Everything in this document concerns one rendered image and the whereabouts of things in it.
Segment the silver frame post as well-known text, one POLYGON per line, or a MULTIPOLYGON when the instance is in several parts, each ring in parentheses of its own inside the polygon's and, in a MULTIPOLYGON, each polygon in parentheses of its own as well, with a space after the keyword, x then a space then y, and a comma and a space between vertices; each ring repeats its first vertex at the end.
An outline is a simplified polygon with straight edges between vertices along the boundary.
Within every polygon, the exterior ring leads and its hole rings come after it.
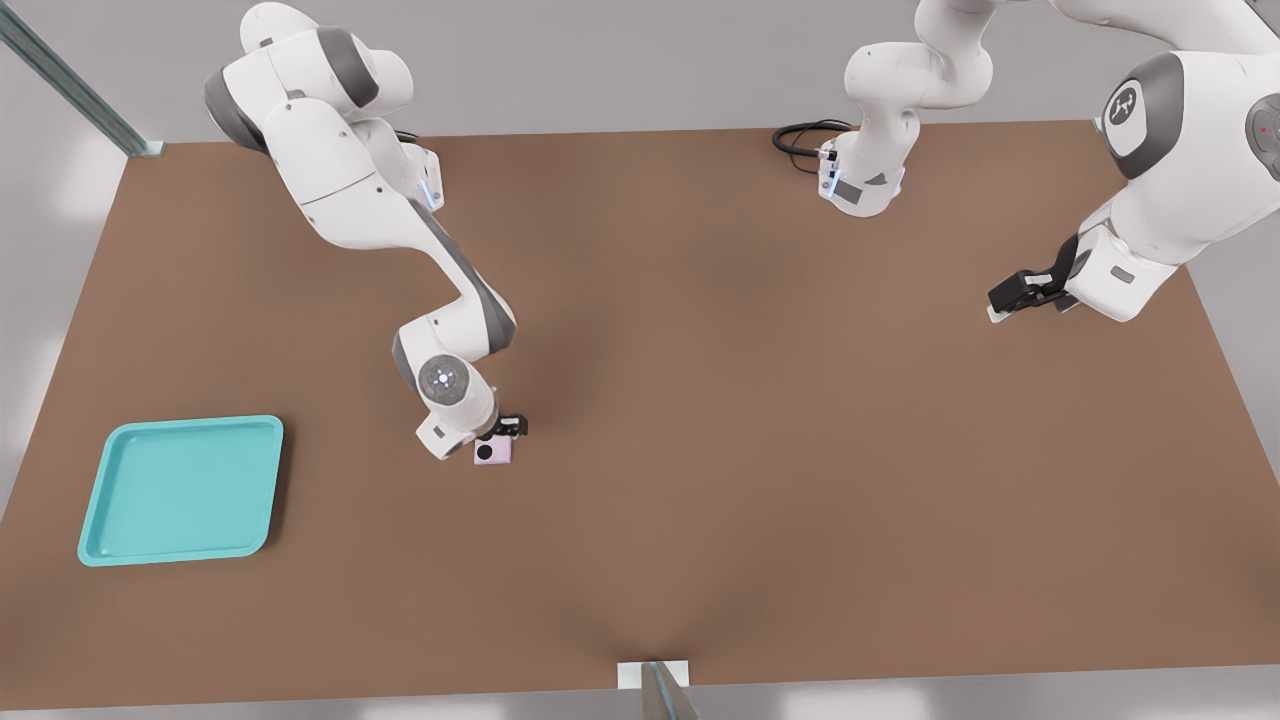
POLYGON ((128 158, 163 155, 164 142, 136 131, 5 0, 0 0, 0 41, 128 158))
POLYGON ((617 664, 617 687, 639 689, 643 720, 701 720, 689 698, 687 660, 617 664))

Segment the pale blue-green tray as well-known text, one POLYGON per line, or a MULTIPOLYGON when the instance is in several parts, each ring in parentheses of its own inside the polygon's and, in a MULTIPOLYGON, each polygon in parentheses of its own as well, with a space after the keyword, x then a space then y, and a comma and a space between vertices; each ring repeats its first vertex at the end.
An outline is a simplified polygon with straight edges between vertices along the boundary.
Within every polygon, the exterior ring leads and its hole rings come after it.
POLYGON ((268 539, 284 425, 141 421, 106 438, 77 556, 88 568, 238 559, 268 539))

